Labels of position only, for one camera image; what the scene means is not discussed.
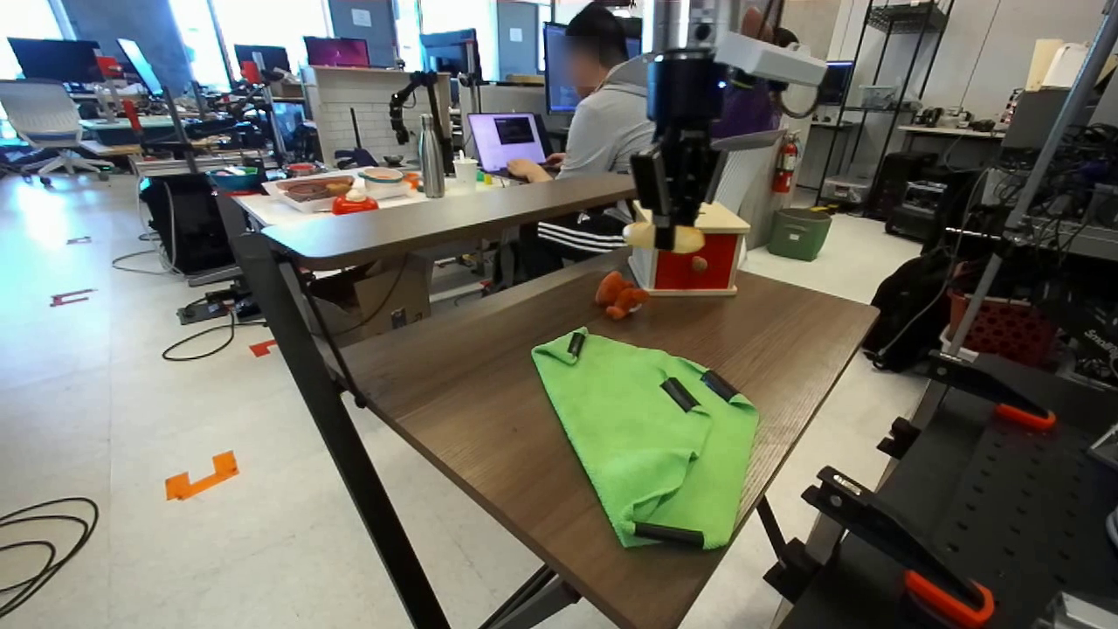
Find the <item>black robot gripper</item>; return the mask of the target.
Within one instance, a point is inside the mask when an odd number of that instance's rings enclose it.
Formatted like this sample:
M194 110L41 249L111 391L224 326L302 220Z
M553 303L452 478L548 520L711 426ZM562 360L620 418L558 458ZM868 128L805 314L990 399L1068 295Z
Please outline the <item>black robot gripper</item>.
M659 213L661 253L699 253L699 207L711 196L719 150L714 124L723 111L723 68L711 51L669 51L649 65L653 150L634 153L634 186L645 210Z

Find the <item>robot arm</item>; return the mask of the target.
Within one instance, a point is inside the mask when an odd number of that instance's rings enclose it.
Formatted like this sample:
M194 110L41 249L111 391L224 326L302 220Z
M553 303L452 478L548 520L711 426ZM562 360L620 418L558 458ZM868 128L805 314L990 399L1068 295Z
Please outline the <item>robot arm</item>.
M714 124L723 111L726 76L818 88L830 65L745 34L723 0L653 0L649 44L646 119L653 146L634 157L641 218L625 229L625 245L693 256L705 245L699 218L723 165Z

